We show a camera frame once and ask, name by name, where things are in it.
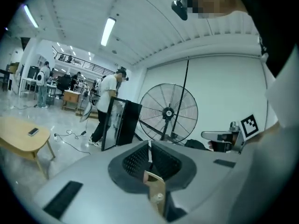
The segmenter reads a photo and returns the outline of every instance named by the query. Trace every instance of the floor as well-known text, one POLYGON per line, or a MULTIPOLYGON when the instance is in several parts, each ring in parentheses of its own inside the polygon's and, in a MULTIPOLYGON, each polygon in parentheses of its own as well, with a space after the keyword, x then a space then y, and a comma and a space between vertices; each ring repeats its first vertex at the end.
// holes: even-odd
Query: floor
MULTIPOLYGON (((62 100, 55 99, 54 105, 48 109, 33 108, 36 100, 33 96, 20 98, 9 91, 0 91, 0 116, 14 116, 32 123, 49 128, 51 132, 50 145, 56 155, 51 160, 51 153, 47 146, 44 146, 38 153, 42 167, 49 175, 54 177, 57 173, 83 158, 86 153, 100 152, 100 148, 88 145, 90 135, 98 125, 97 119, 88 119, 86 123, 79 123, 80 117, 72 111, 61 109, 62 100), (74 135, 62 137, 65 142, 72 144, 72 148, 59 138, 54 140, 54 133, 66 134, 66 130, 72 130, 76 135, 80 135, 86 129, 86 134, 75 139, 74 135)), ((1 167, 11 181, 13 189, 28 199, 32 199, 34 194, 47 182, 38 166, 33 161, 21 158, 5 149, 1 149, 1 167)))

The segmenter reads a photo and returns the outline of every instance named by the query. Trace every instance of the fan guard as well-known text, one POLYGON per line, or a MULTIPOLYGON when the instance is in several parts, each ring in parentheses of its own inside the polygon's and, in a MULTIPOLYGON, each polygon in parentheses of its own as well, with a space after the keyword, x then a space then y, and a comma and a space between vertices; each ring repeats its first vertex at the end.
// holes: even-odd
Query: fan guard
POLYGON ((178 114, 182 92, 183 87, 180 85, 159 84, 143 96, 140 102, 142 108, 139 121, 142 129, 151 139, 161 140, 165 125, 167 129, 164 140, 171 142, 181 142, 194 130, 198 109, 194 97, 186 88, 178 114))

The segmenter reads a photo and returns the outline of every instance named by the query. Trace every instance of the black cap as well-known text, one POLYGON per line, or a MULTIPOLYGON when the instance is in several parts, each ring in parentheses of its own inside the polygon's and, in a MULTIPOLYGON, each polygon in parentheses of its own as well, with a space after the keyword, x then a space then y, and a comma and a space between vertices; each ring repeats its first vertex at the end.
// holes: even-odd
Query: black cap
POLYGON ((121 73, 122 74, 122 77, 126 77, 127 76, 127 73, 126 73, 126 70, 125 69, 118 69, 116 71, 117 74, 121 73))

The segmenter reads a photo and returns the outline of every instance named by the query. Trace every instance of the fluorescent light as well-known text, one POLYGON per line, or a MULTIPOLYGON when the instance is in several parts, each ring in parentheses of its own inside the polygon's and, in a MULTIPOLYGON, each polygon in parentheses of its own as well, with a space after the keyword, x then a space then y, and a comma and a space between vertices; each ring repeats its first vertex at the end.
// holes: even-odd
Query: fluorescent light
POLYGON ((112 32, 112 29, 113 29, 113 26, 114 26, 115 22, 116 22, 116 20, 111 18, 111 17, 109 17, 107 19, 105 29, 104 29, 104 33, 103 33, 103 37, 102 37, 102 41, 101 41, 101 45, 104 46, 104 47, 107 45, 109 36, 112 32))
POLYGON ((30 21, 32 22, 33 26, 35 28, 38 28, 38 25, 36 23, 36 21, 34 20, 33 16, 31 15, 31 12, 29 11, 29 8, 27 7, 27 5, 24 5, 24 10, 28 16, 28 18, 30 19, 30 21))

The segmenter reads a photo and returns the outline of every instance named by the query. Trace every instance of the man in white shirt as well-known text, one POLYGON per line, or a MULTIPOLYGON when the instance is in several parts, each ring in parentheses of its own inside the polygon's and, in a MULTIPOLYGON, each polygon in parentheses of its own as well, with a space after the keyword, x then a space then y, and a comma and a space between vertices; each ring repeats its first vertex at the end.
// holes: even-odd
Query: man in white shirt
POLYGON ((117 82, 122 82, 126 79, 127 73, 124 69, 119 69, 114 75, 106 76, 100 85, 100 99, 96 103, 98 109, 99 125, 89 139, 90 145, 97 147, 101 146, 99 140, 103 136, 104 125, 107 116, 107 111, 111 97, 116 97, 117 82))
POLYGON ((44 73, 44 83, 42 86, 38 87, 38 100, 37 100, 37 107, 46 109, 48 108, 46 105, 47 100, 47 80, 50 77, 50 68, 49 62, 46 61, 45 65, 41 68, 41 72, 44 73))

